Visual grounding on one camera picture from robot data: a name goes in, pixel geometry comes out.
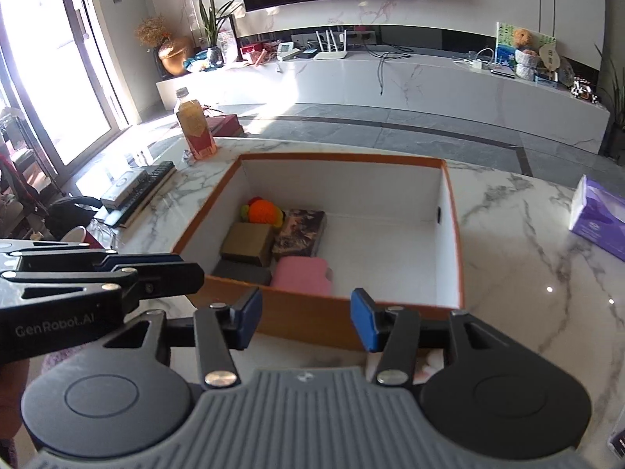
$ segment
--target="painting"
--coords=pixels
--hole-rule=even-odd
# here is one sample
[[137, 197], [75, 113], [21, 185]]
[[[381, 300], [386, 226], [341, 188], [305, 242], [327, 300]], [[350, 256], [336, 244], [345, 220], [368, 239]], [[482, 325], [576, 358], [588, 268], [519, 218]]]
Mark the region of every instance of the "painting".
[[[497, 23], [497, 46], [496, 50], [496, 61], [505, 65], [506, 67], [515, 68], [516, 61], [514, 59], [514, 52], [516, 48], [514, 47], [514, 31], [516, 29], [521, 28], [520, 26], [514, 26], [507, 23]], [[532, 33], [532, 43], [529, 48], [533, 49], [537, 53], [540, 51], [545, 44], [553, 44], [555, 48], [555, 37], [551, 37], [545, 34], [541, 34], [539, 32], [531, 32]]]

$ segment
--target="marble table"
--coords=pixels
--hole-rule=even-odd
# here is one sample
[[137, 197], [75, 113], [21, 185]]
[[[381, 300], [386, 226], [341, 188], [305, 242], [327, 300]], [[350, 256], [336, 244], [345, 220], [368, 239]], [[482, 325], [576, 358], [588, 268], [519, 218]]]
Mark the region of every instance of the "marble table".
[[[218, 139], [218, 146], [210, 160], [178, 166], [136, 222], [119, 233], [121, 253], [171, 251], [241, 153], [373, 152], [262, 139]], [[179, 163], [184, 148], [181, 139], [162, 158]], [[593, 417], [579, 452], [598, 469], [611, 467], [616, 459], [606, 440], [625, 403], [625, 263], [568, 231], [573, 190], [485, 167], [448, 165], [467, 309], [582, 382]], [[194, 310], [185, 297], [144, 303], [142, 310], [163, 308], [171, 317]], [[192, 351], [175, 350], [172, 366], [197, 381]], [[364, 355], [256, 335], [233, 358], [245, 381], [258, 367], [360, 365]]]

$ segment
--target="gray ribbed grip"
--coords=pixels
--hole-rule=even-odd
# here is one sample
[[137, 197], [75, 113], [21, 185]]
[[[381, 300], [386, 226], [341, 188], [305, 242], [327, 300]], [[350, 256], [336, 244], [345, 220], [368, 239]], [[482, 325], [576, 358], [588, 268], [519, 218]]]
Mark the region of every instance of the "gray ribbed grip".
[[247, 385], [205, 392], [178, 432], [143, 453], [73, 462], [42, 452], [27, 466], [96, 467], [590, 469], [572, 449], [531, 462], [471, 453], [433, 429], [408, 391], [371, 385], [359, 368], [258, 371]]

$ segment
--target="round black disc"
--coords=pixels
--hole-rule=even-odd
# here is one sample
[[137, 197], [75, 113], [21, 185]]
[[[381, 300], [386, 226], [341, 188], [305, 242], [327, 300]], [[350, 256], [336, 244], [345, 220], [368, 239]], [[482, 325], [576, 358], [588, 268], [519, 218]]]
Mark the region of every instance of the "round black disc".
[[112, 458], [170, 436], [191, 406], [185, 380], [142, 351], [86, 349], [27, 388], [22, 414], [32, 436], [49, 449]]
[[529, 351], [473, 351], [418, 397], [430, 423], [476, 453], [530, 460], [579, 443], [591, 414], [584, 388]]

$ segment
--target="pink block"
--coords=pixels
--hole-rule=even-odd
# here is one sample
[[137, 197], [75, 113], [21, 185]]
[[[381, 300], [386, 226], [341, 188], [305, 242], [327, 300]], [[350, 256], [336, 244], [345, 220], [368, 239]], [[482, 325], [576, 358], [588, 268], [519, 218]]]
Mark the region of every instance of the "pink block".
[[293, 293], [330, 296], [332, 270], [326, 260], [287, 256], [277, 262], [271, 287]]

